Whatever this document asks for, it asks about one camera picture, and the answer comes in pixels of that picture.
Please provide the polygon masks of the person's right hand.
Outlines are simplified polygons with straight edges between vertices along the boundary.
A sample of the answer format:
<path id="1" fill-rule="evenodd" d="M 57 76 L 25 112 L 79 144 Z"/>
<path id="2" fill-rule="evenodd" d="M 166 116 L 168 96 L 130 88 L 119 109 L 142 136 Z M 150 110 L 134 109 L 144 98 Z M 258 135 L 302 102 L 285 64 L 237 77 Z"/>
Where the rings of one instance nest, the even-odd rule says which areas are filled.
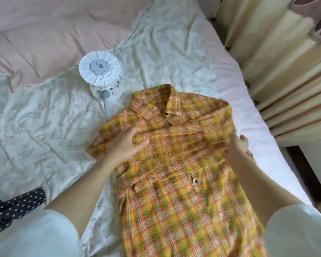
<path id="1" fill-rule="evenodd" d="M 244 164 L 247 160 L 252 162 L 242 149 L 241 140 L 236 133 L 231 133 L 229 136 L 229 142 L 224 151 L 224 159 L 230 166 Z"/>

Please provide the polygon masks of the person's left hand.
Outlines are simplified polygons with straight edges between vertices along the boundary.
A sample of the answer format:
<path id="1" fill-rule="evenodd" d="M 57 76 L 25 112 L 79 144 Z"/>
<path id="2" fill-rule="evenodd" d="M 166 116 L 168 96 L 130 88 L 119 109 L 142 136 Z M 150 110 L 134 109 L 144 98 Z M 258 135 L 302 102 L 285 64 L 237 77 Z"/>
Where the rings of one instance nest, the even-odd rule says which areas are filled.
<path id="1" fill-rule="evenodd" d="M 141 129 L 137 127 L 122 130 L 109 146 L 104 155 L 104 161 L 111 167 L 116 167 L 134 156 L 136 153 L 133 153 L 133 146 L 140 142 L 134 144 L 133 137 L 140 131 Z"/>

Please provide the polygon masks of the yellow orange plaid shirt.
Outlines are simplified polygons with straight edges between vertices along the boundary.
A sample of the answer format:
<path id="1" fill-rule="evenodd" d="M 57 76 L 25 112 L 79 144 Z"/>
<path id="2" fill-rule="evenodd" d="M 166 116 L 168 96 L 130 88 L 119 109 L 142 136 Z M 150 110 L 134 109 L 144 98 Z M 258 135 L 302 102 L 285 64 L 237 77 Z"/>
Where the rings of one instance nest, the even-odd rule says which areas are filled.
<path id="1" fill-rule="evenodd" d="M 127 257 L 268 257 L 263 227 L 223 159 L 230 104 L 170 84 L 132 94 L 88 148 L 106 153 L 122 129 L 148 145 L 116 169 Z"/>

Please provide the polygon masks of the person's left forearm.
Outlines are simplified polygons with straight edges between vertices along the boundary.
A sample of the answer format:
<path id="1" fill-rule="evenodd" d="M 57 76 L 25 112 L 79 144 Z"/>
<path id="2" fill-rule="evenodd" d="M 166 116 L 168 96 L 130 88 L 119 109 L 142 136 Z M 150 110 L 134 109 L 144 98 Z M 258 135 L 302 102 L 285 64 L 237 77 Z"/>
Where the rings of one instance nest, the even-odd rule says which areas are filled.
<path id="1" fill-rule="evenodd" d="M 53 210 L 65 216 L 81 239 L 106 182 L 120 163 L 118 158 L 111 155 L 102 156 L 76 182 L 52 200 L 45 210 Z"/>

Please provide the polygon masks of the person's right forearm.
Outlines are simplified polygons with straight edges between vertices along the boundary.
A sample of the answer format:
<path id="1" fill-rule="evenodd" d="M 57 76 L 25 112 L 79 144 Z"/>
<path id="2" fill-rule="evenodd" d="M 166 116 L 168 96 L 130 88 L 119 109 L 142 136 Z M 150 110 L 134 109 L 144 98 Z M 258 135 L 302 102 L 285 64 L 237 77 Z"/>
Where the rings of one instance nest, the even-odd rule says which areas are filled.
<path id="1" fill-rule="evenodd" d="M 233 155 L 226 151 L 224 158 L 238 178 L 263 227 L 278 210 L 303 203 L 266 175 L 249 155 Z"/>

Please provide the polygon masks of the light pink mattress cover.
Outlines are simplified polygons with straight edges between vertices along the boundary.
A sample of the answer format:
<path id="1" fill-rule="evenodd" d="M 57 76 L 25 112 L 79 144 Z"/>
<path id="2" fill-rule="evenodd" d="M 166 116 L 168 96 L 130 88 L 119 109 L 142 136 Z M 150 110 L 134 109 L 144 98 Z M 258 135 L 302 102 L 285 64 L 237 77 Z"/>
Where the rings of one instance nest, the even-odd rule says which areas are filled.
<path id="1" fill-rule="evenodd" d="M 200 14 L 198 28 L 205 55 L 217 79 L 216 84 L 210 84 L 209 95 L 213 95 L 213 86 L 217 87 L 218 97 L 231 105 L 236 132 L 248 138 L 249 149 L 258 166 L 272 180 L 302 202 L 315 207 L 316 204 L 301 184 L 300 178 L 287 164 L 274 137 L 253 104 L 237 62 L 224 48 L 214 27 L 204 14 Z"/>

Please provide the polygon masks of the cream pleated curtain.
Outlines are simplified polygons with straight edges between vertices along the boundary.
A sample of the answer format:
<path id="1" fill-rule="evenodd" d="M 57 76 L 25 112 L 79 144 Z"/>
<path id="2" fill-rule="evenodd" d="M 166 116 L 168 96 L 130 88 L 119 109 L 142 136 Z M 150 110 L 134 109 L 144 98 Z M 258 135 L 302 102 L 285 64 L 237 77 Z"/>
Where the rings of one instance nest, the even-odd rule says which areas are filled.
<path id="1" fill-rule="evenodd" d="M 224 46 L 250 84 L 249 95 L 280 146 L 321 140 L 321 44 L 313 21 L 291 0 L 222 0 Z"/>

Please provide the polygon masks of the white round desk lamp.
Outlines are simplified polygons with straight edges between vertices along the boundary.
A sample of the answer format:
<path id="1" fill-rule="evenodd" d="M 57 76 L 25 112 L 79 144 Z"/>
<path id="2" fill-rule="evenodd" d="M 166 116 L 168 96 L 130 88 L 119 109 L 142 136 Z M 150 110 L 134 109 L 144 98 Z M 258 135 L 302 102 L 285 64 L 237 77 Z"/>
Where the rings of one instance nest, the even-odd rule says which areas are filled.
<path id="1" fill-rule="evenodd" d="M 124 95 L 123 67 L 119 58 L 107 51 L 93 51 L 81 59 L 78 70 L 108 121 L 107 104 L 116 103 Z"/>

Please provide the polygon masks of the pale floral bed sheet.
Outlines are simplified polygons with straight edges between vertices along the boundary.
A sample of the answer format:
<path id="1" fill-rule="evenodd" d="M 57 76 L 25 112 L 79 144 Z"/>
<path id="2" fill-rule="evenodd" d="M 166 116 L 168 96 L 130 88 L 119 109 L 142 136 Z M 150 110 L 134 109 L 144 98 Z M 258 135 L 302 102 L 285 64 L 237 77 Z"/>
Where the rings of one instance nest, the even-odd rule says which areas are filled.
<path id="1" fill-rule="evenodd" d="M 220 98 L 219 73 L 204 47 L 211 29 L 217 37 L 197 0 L 154 0 L 136 31 L 113 50 L 123 66 L 124 95 L 107 105 L 109 117 L 129 106 L 133 92 L 161 84 Z M 47 202 L 54 199 L 93 165 L 86 149 L 105 121 L 78 65 L 14 94 L 0 73 L 0 199 L 39 187 Z"/>

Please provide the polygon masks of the person's white right sleeve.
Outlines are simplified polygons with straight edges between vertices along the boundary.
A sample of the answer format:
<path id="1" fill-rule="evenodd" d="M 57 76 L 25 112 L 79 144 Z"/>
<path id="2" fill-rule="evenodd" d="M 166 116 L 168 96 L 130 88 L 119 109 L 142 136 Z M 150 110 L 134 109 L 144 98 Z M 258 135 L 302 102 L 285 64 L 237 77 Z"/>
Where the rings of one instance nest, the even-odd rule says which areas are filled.
<path id="1" fill-rule="evenodd" d="M 310 205 L 281 208 L 269 219 L 265 231 L 270 257 L 321 257 L 321 213 Z"/>

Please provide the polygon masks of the person's white sleeve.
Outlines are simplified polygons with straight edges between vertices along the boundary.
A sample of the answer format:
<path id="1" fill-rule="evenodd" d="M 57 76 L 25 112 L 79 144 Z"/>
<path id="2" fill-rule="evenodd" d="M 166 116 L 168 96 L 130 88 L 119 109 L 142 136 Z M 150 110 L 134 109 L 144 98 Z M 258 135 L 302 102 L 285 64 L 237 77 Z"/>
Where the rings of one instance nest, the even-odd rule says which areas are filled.
<path id="1" fill-rule="evenodd" d="M 321 213 L 310 205 L 281 208 L 269 219 L 265 231 L 270 257 L 321 257 Z"/>
<path id="2" fill-rule="evenodd" d="M 83 249 L 67 217 L 35 210 L 0 232 L 0 257 L 83 257 Z"/>

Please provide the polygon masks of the person's white left sleeve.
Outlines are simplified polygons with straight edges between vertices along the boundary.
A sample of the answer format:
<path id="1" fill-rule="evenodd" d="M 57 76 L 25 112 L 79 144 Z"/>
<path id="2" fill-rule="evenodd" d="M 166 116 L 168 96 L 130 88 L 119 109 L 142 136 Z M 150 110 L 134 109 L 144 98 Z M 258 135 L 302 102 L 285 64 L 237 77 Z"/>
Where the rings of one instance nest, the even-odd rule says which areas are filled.
<path id="1" fill-rule="evenodd" d="M 0 257 L 83 257 L 83 249 L 67 217 L 35 210 L 0 232 Z"/>

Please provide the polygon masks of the pink quilt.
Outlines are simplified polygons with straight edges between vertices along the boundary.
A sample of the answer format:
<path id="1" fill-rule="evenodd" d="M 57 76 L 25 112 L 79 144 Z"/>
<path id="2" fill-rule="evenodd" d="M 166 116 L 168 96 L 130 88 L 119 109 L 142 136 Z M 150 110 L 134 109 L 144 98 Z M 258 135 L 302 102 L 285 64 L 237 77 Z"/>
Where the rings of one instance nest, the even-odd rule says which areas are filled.
<path id="1" fill-rule="evenodd" d="M 152 2 L 0 0 L 0 72 L 13 93 L 40 85 L 126 40 Z"/>

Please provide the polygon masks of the navy polka dot fabric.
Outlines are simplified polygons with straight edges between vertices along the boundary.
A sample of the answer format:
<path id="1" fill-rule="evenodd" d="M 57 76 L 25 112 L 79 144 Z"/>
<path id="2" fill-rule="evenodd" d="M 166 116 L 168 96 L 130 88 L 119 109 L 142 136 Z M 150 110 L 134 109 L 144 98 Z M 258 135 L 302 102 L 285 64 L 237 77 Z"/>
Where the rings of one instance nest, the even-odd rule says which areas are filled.
<path id="1" fill-rule="evenodd" d="M 31 190 L 7 201 L 0 199 L 0 233 L 47 200 L 43 187 Z"/>

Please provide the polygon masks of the pink floral curtain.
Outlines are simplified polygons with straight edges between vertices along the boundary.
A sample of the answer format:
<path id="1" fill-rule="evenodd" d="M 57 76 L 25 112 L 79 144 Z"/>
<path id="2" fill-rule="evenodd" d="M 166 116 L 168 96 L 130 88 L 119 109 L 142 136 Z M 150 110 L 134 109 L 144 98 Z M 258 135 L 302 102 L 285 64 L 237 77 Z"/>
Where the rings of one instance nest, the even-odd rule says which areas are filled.
<path id="1" fill-rule="evenodd" d="M 321 0 L 291 0 L 288 7 L 292 12 L 313 21 L 308 36 L 321 44 Z"/>

